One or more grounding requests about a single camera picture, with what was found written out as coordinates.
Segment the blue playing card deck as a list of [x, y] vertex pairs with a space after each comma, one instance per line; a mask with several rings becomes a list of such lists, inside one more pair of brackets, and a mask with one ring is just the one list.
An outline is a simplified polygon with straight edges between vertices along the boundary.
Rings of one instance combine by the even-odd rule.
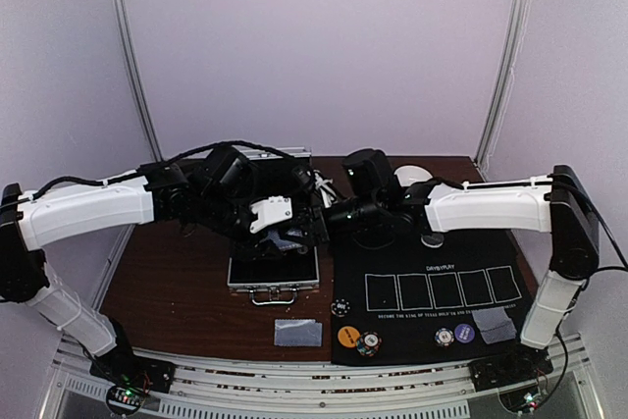
[[269, 230], [260, 243], [270, 245], [281, 252], [306, 251], [307, 246], [301, 241], [302, 239], [303, 231], [299, 229]]

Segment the black 100 poker chip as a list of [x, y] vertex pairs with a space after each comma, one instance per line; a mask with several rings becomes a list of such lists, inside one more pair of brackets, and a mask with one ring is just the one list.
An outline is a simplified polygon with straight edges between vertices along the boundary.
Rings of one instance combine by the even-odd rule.
[[350, 303], [344, 298], [337, 298], [331, 303], [330, 310], [336, 317], [345, 317], [350, 311]]

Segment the dealt card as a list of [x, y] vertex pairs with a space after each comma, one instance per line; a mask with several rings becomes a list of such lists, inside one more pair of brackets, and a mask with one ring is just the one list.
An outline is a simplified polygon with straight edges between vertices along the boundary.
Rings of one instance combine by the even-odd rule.
[[280, 347], [306, 347], [298, 345], [297, 335], [298, 328], [308, 322], [316, 321], [313, 319], [277, 319], [274, 324], [274, 345]]
[[318, 322], [308, 322], [298, 328], [298, 345], [306, 347], [320, 347], [323, 343], [323, 325]]
[[512, 323], [503, 307], [473, 310], [472, 317], [481, 332], [499, 329]]
[[515, 340], [516, 336], [516, 327], [512, 323], [504, 323], [481, 332], [481, 337], [486, 344]]

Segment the orange big blind button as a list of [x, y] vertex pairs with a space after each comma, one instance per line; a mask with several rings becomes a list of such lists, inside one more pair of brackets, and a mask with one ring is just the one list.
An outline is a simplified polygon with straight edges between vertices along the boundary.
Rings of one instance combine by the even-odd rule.
[[355, 348], [360, 338], [360, 332], [352, 326], [342, 326], [337, 333], [337, 339], [345, 348]]

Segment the clear acrylic dealer button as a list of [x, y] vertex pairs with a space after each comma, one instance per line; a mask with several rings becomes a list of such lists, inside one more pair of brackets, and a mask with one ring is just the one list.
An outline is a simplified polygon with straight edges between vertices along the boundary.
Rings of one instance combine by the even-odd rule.
[[445, 237], [440, 234], [422, 235], [421, 242], [429, 248], [439, 248], [443, 246]]

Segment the purple small blind button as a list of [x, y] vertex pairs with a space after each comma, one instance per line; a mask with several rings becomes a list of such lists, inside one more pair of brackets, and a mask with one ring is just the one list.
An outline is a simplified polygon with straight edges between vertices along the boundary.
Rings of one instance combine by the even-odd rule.
[[466, 323], [458, 324], [454, 329], [455, 339], [463, 344], [468, 344], [475, 339], [475, 329]]

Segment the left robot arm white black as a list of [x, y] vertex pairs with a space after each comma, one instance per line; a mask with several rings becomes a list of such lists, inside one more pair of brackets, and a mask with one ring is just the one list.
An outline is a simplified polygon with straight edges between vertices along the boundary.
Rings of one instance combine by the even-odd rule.
[[1, 199], [1, 299], [35, 309], [77, 340], [92, 363], [121, 384], [142, 372], [124, 328], [83, 305], [48, 264], [47, 244], [126, 225], [177, 220], [229, 238], [251, 258], [295, 251], [312, 239], [308, 161], [280, 150], [276, 169], [252, 161], [241, 144], [212, 145], [206, 157], [184, 156], [90, 181], [64, 176], [38, 191], [16, 184]]

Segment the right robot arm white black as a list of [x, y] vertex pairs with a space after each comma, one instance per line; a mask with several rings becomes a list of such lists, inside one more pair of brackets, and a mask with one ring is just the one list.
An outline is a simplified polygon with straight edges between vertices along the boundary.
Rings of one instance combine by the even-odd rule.
[[503, 359], [509, 380], [525, 380], [585, 282], [600, 266], [600, 225], [575, 172], [558, 165], [548, 175], [498, 183], [454, 183], [416, 165], [393, 168], [381, 150], [365, 148], [342, 167], [353, 197], [316, 209], [313, 222], [325, 240], [379, 224], [416, 229], [422, 235], [467, 230], [524, 230], [549, 234], [552, 254], [521, 332]]

